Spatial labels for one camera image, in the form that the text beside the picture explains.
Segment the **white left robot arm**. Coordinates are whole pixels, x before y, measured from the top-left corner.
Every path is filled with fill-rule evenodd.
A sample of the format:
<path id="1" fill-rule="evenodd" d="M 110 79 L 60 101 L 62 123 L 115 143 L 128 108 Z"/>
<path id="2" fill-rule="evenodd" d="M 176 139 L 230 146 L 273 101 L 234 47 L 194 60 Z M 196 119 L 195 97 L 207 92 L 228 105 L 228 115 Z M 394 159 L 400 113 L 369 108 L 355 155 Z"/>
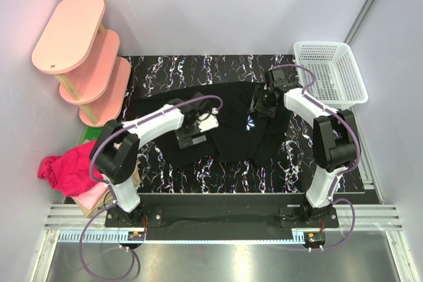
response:
<path id="1" fill-rule="evenodd" d="M 112 194 L 113 204 L 120 210 L 120 219 L 134 227 L 143 217 L 138 205 L 141 199 L 132 181 L 137 154 L 146 143 L 171 131 L 181 131 L 188 137 L 202 134 L 219 126 L 210 95 L 182 102 L 173 100 L 158 110 L 130 122 L 110 120 L 103 127 L 90 154 L 89 175 L 105 184 Z"/>

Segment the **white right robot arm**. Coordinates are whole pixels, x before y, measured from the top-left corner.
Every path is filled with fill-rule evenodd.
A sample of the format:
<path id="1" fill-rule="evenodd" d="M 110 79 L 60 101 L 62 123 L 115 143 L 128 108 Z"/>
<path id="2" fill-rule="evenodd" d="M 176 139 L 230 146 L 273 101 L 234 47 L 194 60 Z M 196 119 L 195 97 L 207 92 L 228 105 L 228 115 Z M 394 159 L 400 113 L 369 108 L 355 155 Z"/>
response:
<path id="1" fill-rule="evenodd" d="M 285 108 L 312 127 L 313 157 L 317 167 L 305 193 L 308 206 L 300 210 L 300 219 L 308 227 L 318 225 L 324 218 L 322 209 L 333 204 L 341 177 L 353 171 L 360 160 L 361 149 L 353 113 L 331 108 L 303 88 L 260 88 L 254 108 L 268 116 L 275 116 L 277 110 Z"/>

